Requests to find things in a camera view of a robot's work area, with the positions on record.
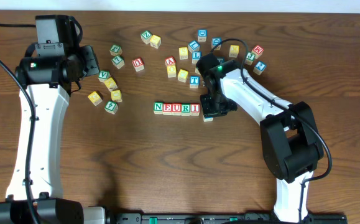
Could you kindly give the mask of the blue P block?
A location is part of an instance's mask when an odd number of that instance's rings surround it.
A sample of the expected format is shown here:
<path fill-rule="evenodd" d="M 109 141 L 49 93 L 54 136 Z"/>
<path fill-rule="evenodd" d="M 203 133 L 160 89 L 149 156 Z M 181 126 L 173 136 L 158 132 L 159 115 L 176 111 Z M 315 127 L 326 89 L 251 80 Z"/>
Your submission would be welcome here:
<path fill-rule="evenodd" d="M 210 121 L 213 121 L 213 117 L 203 117 L 203 121 L 204 122 L 210 122 Z"/>

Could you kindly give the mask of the red I block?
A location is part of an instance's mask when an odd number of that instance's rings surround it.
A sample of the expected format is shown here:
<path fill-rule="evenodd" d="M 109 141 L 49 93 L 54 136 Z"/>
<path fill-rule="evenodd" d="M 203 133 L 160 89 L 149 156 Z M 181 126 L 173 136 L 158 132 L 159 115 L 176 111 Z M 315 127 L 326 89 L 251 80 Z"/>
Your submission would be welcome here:
<path fill-rule="evenodd" d="M 200 105 L 198 103 L 192 103 L 190 105 L 190 115 L 199 116 L 200 115 Z"/>

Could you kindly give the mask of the green R block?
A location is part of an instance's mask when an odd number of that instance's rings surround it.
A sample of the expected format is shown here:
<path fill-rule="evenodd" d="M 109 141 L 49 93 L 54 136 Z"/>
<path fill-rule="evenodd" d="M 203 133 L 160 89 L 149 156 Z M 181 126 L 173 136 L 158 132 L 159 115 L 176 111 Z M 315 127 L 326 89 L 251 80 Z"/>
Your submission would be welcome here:
<path fill-rule="evenodd" d="M 190 104 L 182 104 L 181 115 L 190 116 Z"/>

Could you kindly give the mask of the red E block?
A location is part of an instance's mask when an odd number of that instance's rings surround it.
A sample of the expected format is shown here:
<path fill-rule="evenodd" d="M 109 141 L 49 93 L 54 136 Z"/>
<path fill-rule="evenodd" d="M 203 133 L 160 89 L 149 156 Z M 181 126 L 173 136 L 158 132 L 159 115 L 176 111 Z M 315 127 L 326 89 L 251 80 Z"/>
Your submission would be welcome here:
<path fill-rule="evenodd" d="M 172 115 L 172 104 L 171 103 L 164 103 L 162 114 Z"/>

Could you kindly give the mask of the green N block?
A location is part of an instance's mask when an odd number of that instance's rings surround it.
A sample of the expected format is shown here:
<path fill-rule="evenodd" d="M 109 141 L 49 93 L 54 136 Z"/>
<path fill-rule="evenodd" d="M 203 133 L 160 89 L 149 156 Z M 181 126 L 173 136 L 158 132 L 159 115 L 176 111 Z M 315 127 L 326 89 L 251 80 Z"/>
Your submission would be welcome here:
<path fill-rule="evenodd" d="M 163 113 L 164 104 L 162 102 L 154 102 L 153 111 L 155 114 Z"/>

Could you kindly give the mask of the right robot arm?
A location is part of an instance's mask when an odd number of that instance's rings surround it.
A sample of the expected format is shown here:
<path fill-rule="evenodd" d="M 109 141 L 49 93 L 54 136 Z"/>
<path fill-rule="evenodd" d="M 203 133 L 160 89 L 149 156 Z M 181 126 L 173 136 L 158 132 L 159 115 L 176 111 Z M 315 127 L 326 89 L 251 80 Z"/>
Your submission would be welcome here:
<path fill-rule="evenodd" d="M 200 97 L 203 117 L 211 120 L 241 107 L 257 122 L 264 161 L 277 179 L 274 215 L 282 222 L 305 222 L 308 183 L 324 153 L 311 108 L 275 96 L 235 60 L 220 63 L 207 54 L 196 69 L 208 89 Z"/>

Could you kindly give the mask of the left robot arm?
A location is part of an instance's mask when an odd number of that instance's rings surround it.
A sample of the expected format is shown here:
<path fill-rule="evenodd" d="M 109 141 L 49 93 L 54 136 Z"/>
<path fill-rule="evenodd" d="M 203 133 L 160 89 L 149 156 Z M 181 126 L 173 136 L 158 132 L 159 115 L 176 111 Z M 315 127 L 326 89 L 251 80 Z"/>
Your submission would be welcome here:
<path fill-rule="evenodd" d="M 93 49 L 72 16 L 35 18 L 37 41 L 10 72 L 20 88 L 21 129 L 17 159 L 0 223 L 104 223 L 103 207 L 65 200 L 60 178 L 63 120 L 72 85 L 99 73 Z"/>

